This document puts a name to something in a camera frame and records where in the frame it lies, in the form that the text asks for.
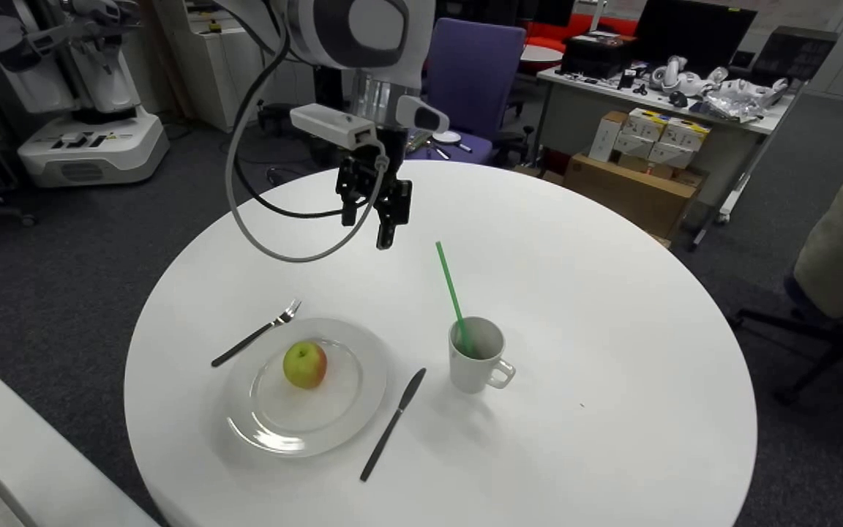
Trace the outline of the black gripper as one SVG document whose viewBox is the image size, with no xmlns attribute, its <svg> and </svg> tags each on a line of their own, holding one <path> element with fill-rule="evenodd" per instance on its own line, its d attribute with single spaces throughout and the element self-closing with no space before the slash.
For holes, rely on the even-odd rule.
<svg viewBox="0 0 843 527">
<path fill-rule="evenodd" d="M 407 135 L 400 127 L 379 127 L 376 144 L 360 146 L 354 160 L 341 160 L 335 173 L 335 193 L 341 199 L 341 221 L 356 221 L 356 208 L 362 199 L 362 187 L 385 185 L 376 209 L 376 247 L 390 247 L 394 242 L 394 228 L 409 221 L 411 185 L 407 177 L 394 177 L 404 160 Z"/>
</svg>

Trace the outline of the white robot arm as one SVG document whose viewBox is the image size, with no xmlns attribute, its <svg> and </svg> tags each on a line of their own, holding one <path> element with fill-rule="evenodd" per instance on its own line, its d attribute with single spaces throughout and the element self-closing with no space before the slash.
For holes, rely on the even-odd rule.
<svg viewBox="0 0 843 527">
<path fill-rule="evenodd" d="M 397 176 L 411 135 L 433 135 L 451 126 L 451 117 L 422 97 L 423 59 L 433 37 L 436 0 L 217 0 L 255 40 L 275 25 L 278 50 L 248 84 L 223 164 L 229 212 L 240 234 L 262 253 L 284 253 L 262 245 L 245 226 L 236 204 L 236 182 L 245 182 L 236 148 L 262 84 L 278 63 L 299 51 L 300 59 L 351 70 L 356 103 L 349 111 L 303 103 L 289 111 L 289 123 L 331 144 L 341 164 L 335 170 L 335 212 L 349 234 L 316 252 L 321 261 L 376 212 L 376 247 L 394 242 L 394 228 L 409 221 L 411 185 Z M 309 262 L 309 253 L 287 253 L 287 262 Z"/>
</svg>

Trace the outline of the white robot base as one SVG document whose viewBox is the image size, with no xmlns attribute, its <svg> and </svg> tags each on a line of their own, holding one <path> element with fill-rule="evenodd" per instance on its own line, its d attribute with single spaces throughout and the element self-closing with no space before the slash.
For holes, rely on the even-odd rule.
<svg viewBox="0 0 843 527">
<path fill-rule="evenodd" d="M 47 123 L 16 158 L 37 187 L 139 185 L 169 139 L 132 79 L 123 40 L 136 0 L 0 0 L 0 72 Z"/>
</svg>

